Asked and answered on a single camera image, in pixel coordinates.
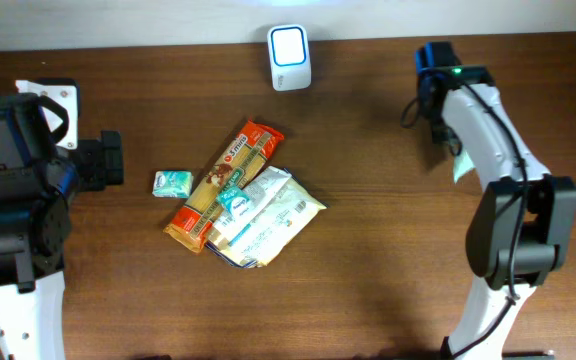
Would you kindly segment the teal flushable wipes pack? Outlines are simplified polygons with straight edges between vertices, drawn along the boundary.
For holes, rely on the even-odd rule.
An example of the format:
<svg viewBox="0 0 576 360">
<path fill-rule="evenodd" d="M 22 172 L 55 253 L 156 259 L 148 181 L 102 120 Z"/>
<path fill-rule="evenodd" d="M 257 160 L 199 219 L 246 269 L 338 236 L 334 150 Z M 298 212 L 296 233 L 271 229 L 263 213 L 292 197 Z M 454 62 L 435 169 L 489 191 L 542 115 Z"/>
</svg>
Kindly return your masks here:
<svg viewBox="0 0 576 360">
<path fill-rule="evenodd" d="M 475 165 L 471 160 L 466 150 L 462 150 L 459 155 L 454 158 L 453 165 L 453 181 L 455 184 L 470 171 L 475 169 Z"/>
</svg>

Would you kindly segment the orange spaghetti packet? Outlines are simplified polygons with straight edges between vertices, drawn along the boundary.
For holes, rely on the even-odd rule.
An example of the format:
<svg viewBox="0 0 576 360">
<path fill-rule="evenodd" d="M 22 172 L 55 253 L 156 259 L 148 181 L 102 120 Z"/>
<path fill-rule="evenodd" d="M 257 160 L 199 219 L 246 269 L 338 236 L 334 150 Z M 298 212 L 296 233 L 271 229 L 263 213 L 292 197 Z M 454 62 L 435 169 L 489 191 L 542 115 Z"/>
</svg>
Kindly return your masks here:
<svg viewBox="0 0 576 360">
<path fill-rule="evenodd" d="M 194 253 L 223 212 L 217 196 L 232 186 L 245 187 L 264 167 L 284 135 L 249 119 L 217 158 L 163 232 Z"/>
</svg>

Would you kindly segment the small teal tissue pack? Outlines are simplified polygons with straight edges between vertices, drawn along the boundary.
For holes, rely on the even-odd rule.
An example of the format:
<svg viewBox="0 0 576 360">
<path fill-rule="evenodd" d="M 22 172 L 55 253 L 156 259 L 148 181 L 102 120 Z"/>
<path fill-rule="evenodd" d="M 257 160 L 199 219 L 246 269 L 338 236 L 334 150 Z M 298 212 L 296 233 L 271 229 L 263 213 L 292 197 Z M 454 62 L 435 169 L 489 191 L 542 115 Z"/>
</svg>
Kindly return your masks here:
<svg viewBox="0 0 576 360">
<path fill-rule="evenodd" d="M 216 200 L 234 219 L 241 218 L 252 205 L 249 195 L 237 186 L 224 189 Z"/>
</svg>

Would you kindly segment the white label packet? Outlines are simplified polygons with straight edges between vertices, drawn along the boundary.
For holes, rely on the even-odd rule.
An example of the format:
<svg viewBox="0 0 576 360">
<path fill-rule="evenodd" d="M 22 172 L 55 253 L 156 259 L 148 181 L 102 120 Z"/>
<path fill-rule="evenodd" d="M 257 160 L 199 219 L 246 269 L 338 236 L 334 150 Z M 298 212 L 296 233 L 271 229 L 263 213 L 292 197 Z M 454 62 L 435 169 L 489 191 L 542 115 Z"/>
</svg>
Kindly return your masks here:
<svg viewBox="0 0 576 360">
<path fill-rule="evenodd" d="M 233 185 L 223 190 L 217 196 L 222 213 L 206 233 L 207 241 L 224 249 L 291 178 L 289 172 L 269 166 L 244 188 Z"/>
</svg>

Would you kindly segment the cream noodle packet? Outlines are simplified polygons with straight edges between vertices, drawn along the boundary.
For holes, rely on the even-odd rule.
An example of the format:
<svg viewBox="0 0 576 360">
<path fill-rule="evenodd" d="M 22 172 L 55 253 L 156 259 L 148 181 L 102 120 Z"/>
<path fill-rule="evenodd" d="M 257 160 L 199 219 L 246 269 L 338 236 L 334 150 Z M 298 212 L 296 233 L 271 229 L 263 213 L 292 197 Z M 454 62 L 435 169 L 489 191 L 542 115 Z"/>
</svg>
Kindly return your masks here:
<svg viewBox="0 0 576 360">
<path fill-rule="evenodd" d="M 301 184 L 291 178 L 223 249 L 219 249 L 211 241 L 208 241 L 206 246 L 231 266 L 265 267 L 326 208 L 324 203 L 311 196 Z"/>
</svg>

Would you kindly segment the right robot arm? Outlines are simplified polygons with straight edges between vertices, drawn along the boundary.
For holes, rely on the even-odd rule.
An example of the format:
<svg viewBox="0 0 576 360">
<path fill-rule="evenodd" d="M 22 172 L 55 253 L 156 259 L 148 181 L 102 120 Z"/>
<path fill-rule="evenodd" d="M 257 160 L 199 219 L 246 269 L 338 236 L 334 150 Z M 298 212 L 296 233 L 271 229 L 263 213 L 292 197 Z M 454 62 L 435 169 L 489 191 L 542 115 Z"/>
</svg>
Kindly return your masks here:
<svg viewBox="0 0 576 360">
<path fill-rule="evenodd" d="M 462 64 L 449 42 L 426 43 L 415 63 L 418 116 L 434 142 L 471 161 L 483 190 L 465 240 L 472 286 L 440 356 L 500 359 L 522 306 L 565 263 L 576 186 L 533 155 L 485 66 Z"/>
</svg>

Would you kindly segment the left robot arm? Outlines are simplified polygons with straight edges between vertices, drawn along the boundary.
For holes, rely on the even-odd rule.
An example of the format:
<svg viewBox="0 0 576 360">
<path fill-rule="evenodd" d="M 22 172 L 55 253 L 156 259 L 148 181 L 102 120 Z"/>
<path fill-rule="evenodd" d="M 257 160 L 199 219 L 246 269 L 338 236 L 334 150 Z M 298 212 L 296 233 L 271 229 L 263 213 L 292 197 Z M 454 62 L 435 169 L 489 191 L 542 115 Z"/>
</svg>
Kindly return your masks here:
<svg viewBox="0 0 576 360">
<path fill-rule="evenodd" d="M 64 243 L 77 194 L 124 182 L 121 136 L 77 137 L 69 78 L 0 96 L 0 359 L 62 359 Z"/>
</svg>

